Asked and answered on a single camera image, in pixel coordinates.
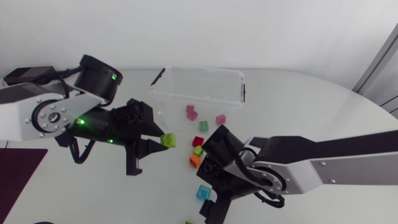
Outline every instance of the magenta block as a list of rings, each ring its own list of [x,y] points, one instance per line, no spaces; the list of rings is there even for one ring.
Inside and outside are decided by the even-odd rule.
[[[191,121],[194,121],[198,118],[198,113],[196,113],[194,111],[189,111],[187,113],[187,118],[190,119]]]
[[[191,112],[191,111],[195,111],[195,106],[187,105],[186,112],[188,113],[188,112]]]
[[[225,121],[226,121],[226,117],[223,114],[216,117],[216,124],[217,125],[225,124]]]

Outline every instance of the green led light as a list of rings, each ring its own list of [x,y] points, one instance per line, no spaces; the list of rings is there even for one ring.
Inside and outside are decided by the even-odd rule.
[[[84,121],[84,120],[82,120],[82,119],[77,119],[77,123],[78,123],[78,124],[84,124],[84,123],[85,123],[85,121]]]

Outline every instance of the lego brick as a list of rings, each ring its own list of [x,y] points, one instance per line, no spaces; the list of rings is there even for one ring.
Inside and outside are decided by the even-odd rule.
[[[187,108],[185,109],[185,111],[188,113],[188,112],[191,112],[191,111],[195,111],[195,106],[193,106],[193,105],[187,105]]]
[[[173,133],[164,134],[160,137],[160,143],[166,147],[175,147],[175,135]]]
[[[216,124],[217,125],[225,124],[225,121],[226,121],[226,117],[223,114],[221,114],[221,115],[216,117]]]
[[[193,142],[192,142],[192,146],[193,147],[202,146],[203,143],[205,143],[205,139],[204,138],[195,136],[195,138],[193,139]]]
[[[210,197],[211,188],[201,185],[197,193],[197,199],[208,200]]]
[[[200,128],[200,131],[208,131],[209,125],[208,125],[207,121],[200,121],[199,128]]]
[[[193,151],[193,153],[195,155],[197,155],[198,157],[201,157],[201,155],[203,155],[203,149],[201,148],[201,146],[197,146],[197,147],[195,147],[195,150]]]
[[[192,156],[189,157],[189,163],[191,163],[191,165],[192,165],[195,169],[197,169],[197,168],[200,167],[201,159],[200,159],[197,155],[192,154]]]
[[[198,118],[198,113],[196,113],[195,111],[189,111],[187,112],[187,118],[191,121],[194,121]]]

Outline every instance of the clear plastic container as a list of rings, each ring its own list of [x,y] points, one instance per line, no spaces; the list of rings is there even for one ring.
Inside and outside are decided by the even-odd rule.
[[[154,80],[150,96],[156,99],[168,128],[199,132],[199,122],[207,121],[211,134],[218,127],[217,116],[225,115],[228,124],[243,106],[244,75],[234,70],[171,66]],[[197,119],[188,118],[187,105],[195,107]]]

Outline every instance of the white table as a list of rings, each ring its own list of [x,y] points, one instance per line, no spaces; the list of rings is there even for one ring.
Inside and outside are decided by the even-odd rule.
[[[5,223],[204,223],[196,192],[206,183],[188,162],[197,133],[165,127],[155,99],[149,97],[158,72],[122,71],[124,80],[112,107],[130,98],[145,101],[164,132],[177,135],[177,148],[142,159],[144,172],[131,177],[125,175],[121,146],[97,142],[87,161],[78,165],[69,149],[58,147],[54,139],[10,142],[9,147],[49,152]],[[393,116],[338,85],[291,72],[243,72],[246,104],[228,126],[241,141],[276,135],[324,141],[398,128]],[[80,146],[87,142],[80,139]],[[323,185],[307,194],[285,196],[285,207],[276,209],[250,195],[232,202],[225,223],[397,223],[397,196],[397,186]]]

